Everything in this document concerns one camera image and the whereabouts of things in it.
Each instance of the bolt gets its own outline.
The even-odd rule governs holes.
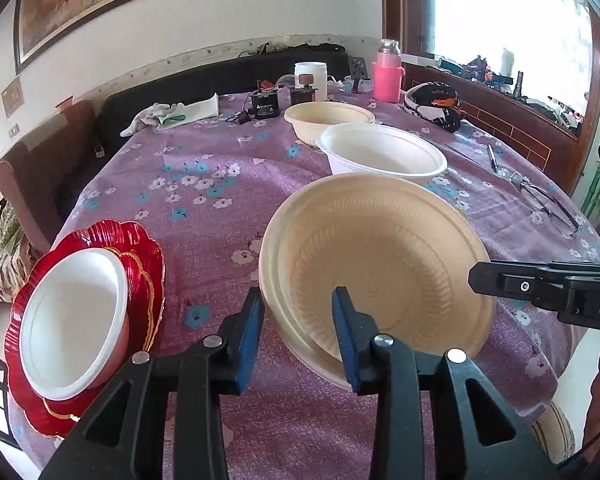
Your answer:
[[[466,361],[466,354],[459,348],[452,348],[446,353],[446,357],[453,363],[460,364]]]
[[[387,346],[394,344],[394,338],[388,334],[378,334],[374,338],[374,343],[376,343],[377,346],[386,348]]]
[[[207,348],[216,348],[222,344],[222,338],[219,335],[208,335],[202,344]]]
[[[135,365],[143,365],[149,362],[149,352],[136,352],[131,357],[131,362]]]

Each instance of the bowl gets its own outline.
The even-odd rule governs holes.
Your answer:
[[[469,270],[489,261],[471,226],[432,192],[365,173],[320,179],[289,197],[260,251],[260,289],[282,340],[321,377],[349,388],[331,318],[346,286],[357,310],[413,349],[482,349],[494,299]]]
[[[107,381],[129,338],[127,279],[117,256],[84,249],[40,280],[20,327],[20,359],[32,389],[49,400],[70,399]]]
[[[317,146],[316,139],[328,126],[375,120],[375,115],[365,108],[330,101],[302,103],[285,111],[285,121],[293,125],[296,137],[311,146]]]
[[[424,186],[446,171],[446,158],[433,144],[390,126],[330,126],[320,134],[317,145],[327,154],[333,174],[375,173]]]

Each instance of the tablecloth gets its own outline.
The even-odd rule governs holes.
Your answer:
[[[376,102],[369,86],[330,86],[339,101],[371,108],[384,124],[439,147],[448,170],[427,189],[462,210],[492,259],[542,262],[598,260],[600,238],[570,199],[541,171],[498,139],[466,121],[456,133]],[[157,133],[135,134],[84,190],[58,240],[105,218],[136,220],[166,259],[166,305],[156,355],[183,351],[237,312],[258,283],[260,240],[276,209],[293,192],[330,174],[327,157],[296,139],[282,117],[244,125],[225,119],[244,94],[222,96],[221,116]],[[282,107],[288,92],[282,92]],[[502,169],[490,168],[490,144]],[[528,176],[554,194],[579,229],[565,238],[530,208],[508,177]],[[550,402],[583,330],[523,301],[498,300],[477,365],[529,423]],[[11,410],[22,449],[42,467],[57,442],[36,434]],[[172,474],[173,404],[168,410],[164,472]],[[230,477],[243,479],[367,478],[375,397],[357,397],[298,362],[270,320],[263,326],[253,379],[241,397],[222,398]],[[431,446],[427,461],[432,460]]]

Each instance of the tan bowl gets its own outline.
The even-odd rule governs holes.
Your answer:
[[[285,121],[291,123],[296,137],[305,144],[317,146],[318,136],[328,127],[343,123],[372,124],[376,120],[369,110],[346,103],[316,101],[286,109]]]
[[[441,198],[398,178],[349,173],[309,184],[280,206],[262,241],[260,288],[293,354],[348,388],[331,318],[336,286],[412,348],[474,357],[493,322],[494,299],[467,281],[482,261],[489,257],[480,239]]]

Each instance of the pink water bottle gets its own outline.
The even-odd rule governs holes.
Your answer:
[[[382,40],[378,60],[371,65],[374,72],[374,98],[387,103],[399,102],[404,76],[400,44],[395,40]]]

